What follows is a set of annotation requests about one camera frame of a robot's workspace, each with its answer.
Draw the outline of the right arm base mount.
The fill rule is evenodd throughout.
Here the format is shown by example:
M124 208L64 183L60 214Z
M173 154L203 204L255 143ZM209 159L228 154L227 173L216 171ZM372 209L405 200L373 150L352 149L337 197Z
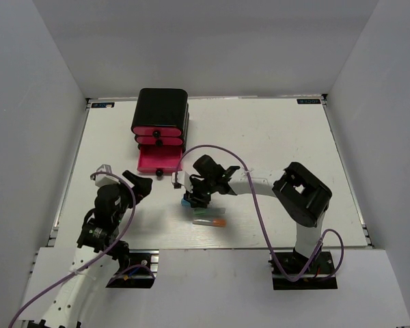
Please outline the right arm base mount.
M275 252L275 255L285 272L291 277L296 277L306 263L303 258L296 257L290 251ZM338 288L335 275L327 279L327 276L335 270L330 251L321 251L297 282L290 282L282 275L272 256L269 264L274 290L336 290Z

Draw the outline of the light blue clear tube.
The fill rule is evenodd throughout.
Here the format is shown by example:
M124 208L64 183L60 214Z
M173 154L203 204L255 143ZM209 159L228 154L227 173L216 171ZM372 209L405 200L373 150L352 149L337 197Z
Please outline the light blue clear tube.
M191 198L191 199L182 198L181 205L185 207L189 207L189 208L200 208L201 207L201 203L195 198Z

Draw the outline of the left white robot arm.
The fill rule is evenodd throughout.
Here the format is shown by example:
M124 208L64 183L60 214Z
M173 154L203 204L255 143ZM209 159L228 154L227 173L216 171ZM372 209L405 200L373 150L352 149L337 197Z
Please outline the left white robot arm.
M122 240L127 229L120 224L127 212L134 213L140 201L149 196L152 179L130 171L116 176L108 168L92 174L91 179L98 190L93 207L84 216L69 272L28 301L31 305L58 289L48 310L28 322L28 327L82 327L91 294L97 288L104 288L131 269L150 270L131 262L128 243Z

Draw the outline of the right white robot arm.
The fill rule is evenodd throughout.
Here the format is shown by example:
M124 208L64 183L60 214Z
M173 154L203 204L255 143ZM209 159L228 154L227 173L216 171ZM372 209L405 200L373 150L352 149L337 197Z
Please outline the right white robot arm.
M208 208L214 193L273 197L296 223L296 242L287 267L309 273L319 265L323 219L332 192L306 167L291 162L283 174L237 165L225 169L205 154L194 162L193 168L195 174L173 175L174 186L184 187L183 200L192 208Z

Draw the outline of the pink top drawer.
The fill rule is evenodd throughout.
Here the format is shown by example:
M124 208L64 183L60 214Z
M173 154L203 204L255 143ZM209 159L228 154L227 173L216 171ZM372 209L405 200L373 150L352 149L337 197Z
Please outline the pink top drawer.
M153 136L155 131L159 132L161 137L179 137L182 135L182 131L179 128L172 126L136 126L132 127L131 130L136 135Z

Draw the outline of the pink drawer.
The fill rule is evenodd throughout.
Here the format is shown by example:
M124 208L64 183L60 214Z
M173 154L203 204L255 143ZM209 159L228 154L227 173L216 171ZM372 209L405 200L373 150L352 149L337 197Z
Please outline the pink drawer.
M137 171L143 174L172 174L182 157L180 146L143 145L139 149Z
M159 132L161 137L179 137L182 135L182 131L179 128L172 126L136 126L132 127L131 130L136 135L153 136L155 131Z
M184 140L177 137L159 137L155 138L151 135L138 135L135 137L135 141L141 145L151 146L182 146Z

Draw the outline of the pink bottom drawer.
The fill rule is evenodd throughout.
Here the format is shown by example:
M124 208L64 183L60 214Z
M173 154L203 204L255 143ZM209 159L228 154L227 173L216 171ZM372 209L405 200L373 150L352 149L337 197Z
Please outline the pink bottom drawer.
M180 146L143 145L139 149L137 171L143 174L172 174L182 157Z

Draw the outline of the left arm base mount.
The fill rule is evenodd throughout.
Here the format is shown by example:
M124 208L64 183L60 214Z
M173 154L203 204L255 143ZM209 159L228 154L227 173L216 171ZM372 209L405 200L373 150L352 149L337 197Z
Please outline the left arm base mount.
M159 266L159 250L130 250L129 267L119 270L106 285L117 289L150 289Z

